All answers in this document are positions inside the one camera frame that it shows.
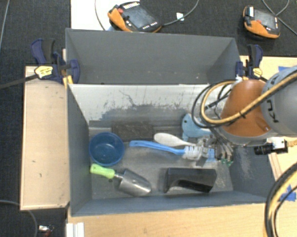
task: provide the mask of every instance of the white sticker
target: white sticker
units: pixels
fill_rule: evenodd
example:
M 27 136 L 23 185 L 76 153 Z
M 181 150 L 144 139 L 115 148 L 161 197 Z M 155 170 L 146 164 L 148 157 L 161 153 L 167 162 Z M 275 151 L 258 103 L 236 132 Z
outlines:
M 177 12 L 177 19 L 181 18 L 180 21 L 184 21 L 183 14 L 180 12 Z

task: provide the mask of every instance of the yellow cable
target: yellow cable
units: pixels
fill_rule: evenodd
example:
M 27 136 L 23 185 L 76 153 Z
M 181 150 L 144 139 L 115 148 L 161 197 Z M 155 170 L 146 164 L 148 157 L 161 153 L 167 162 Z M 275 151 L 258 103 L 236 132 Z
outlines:
M 277 202 L 279 201 L 281 195 L 283 193 L 286 192 L 287 190 L 287 187 L 289 186 L 289 184 L 297 177 L 297 171 L 294 172 L 282 185 L 281 187 L 279 188 L 279 190 L 277 191 L 277 193 L 274 195 L 273 199 L 271 200 L 270 202 L 270 207 L 269 207 L 269 211 L 268 211 L 268 220 L 270 220 L 273 216 L 273 213 L 274 213 L 274 209 L 276 207 L 276 204 Z M 263 226 L 263 236 L 264 237 L 267 237 L 268 234 L 267 234 L 267 230 L 266 230 L 266 226 L 264 224 Z
M 255 100 L 253 100 L 250 104 L 248 104 L 246 107 L 244 107 L 240 112 L 229 116 L 227 118 L 224 119 L 211 119 L 209 117 L 207 117 L 205 115 L 205 102 L 208 99 L 209 95 L 212 93 L 212 91 L 214 91 L 216 88 L 222 86 L 222 85 L 226 85 L 226 84 L 232 84 L 231 81 L 225 81 L 225 82 L 221 82 L 216 84 L 214 87 L 210 88 L 207 93 L 204 96 L 204 100 L 201 103 L 201 108 L 200 108 L 200 114 L 201 117 L 208 123 L 210 124 L 223 124 L 226 122 L 230 122 L 236 118 L 239 118 L 242 114 L 246 113 L 247 111 L 249 111 L 253 106 L 255 106 L 256 104 L 258 104 L 260 101 L 262 101 L 264 98 L 268 97 L 269 95 L 271 95 L 272 93 L 274 93 L 276 90 L 278 90 L 279 88 L 281 88 L 284 84 L 294 80 L 295 78 L 297 78 L 297 73 L 286 77 L 285 79 L 283 79 L 282 81 L 280 81 L 279 83 L 277 83 L 276 85 L 274 85 L 271 89 L 267 90 L 265 93 L 263 93 L 262 95 L 260 95 L 259 97 L 257 97 Z

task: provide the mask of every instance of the wooden table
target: wooden table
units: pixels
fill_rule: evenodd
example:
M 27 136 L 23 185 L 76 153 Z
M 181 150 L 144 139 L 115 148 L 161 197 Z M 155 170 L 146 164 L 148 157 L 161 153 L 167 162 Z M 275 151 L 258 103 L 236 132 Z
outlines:
M 268 78 L 278 66 L 294 65 L 297 58 L 264 57 L 260 68 Z M 25 86 L 21 209 L 65 207 L 69 201 L 65 90 L 53 82 L 35 83 L 27 82 Z M 46 123 L 43 116 L 37 118 L 38 111 L 53 113 L 57 122 Z M 46 140 L 53 144 L 44 147 Z M 297 161 L 297 146 L 290 148 L 288 154 L 273 155 L 271 160 L 274 173 L 279 176 Z M 263 204 L 250 204 L 74 218 L 68 214 L 68 222 L 84 222 L 86 237 L 252 237 L 262 236 L 263 210 Z M 297 236 L 297 201 L 286 202 L 279 211 L 278 232 L 282 237 Z

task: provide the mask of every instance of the white paper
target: white paper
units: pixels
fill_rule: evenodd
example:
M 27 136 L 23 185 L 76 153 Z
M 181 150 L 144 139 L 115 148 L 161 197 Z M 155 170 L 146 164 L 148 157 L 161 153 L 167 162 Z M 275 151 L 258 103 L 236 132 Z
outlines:
M 97 14 L 106 30 L 111 28 L 108 11 L 116 4 L 139 0 L 97 0 Z M 102 30 L 94 10 L 94 0 L 71 0 L 71 28 Z

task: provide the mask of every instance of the green trowel handle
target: green trowel handle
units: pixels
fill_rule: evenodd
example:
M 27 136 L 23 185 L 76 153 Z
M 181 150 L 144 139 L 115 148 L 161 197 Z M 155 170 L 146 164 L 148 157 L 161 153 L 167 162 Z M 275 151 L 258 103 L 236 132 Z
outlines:
M 112 179 L 115 175 L 115 170 L 110 168 L 104 168 L 98 164 L 93 163 L 90 168 L 90 173 L 105 176 L 108 179 Z

